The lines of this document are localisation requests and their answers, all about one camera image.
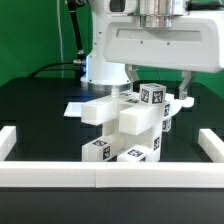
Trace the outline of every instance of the black tabletop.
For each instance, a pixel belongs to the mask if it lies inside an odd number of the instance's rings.
[[[161,82],[173,93],[178,82]],[[6,161],[80,161],[81,146],[101,126],[63,117],[68,102],[105,93],[72,79],[18,78],[0,88],[0,126],[15,125],[17,144]],[[200,128],[224,136],[224,101],[199,83],[192,108],[173,117],[163,134],[161,161],[210,161],[197,144]],[[223,189],[1,188],[0,223],[223,223]]]

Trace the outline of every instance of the green backdrop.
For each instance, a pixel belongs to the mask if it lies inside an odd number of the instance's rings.
[[[64,58],[71,60],[76,57],[72,24],[64,0],[60,4]],[[56,6],[56,0],[0,2],[0,85],[14,77],[27,76],[45,64],[60,61]],[[81,8],[78,17],[84,49],[89,52],[92,33],[89,6]],[[141,67],[139,74],[141,79],[158,79],[156,68]],[[55,72],[50,75],[61,76]],[[181,72],[160,69],[160,77],[161,80],[181,80]],[[224,72],[198,73],[196,81],[224,98]]]

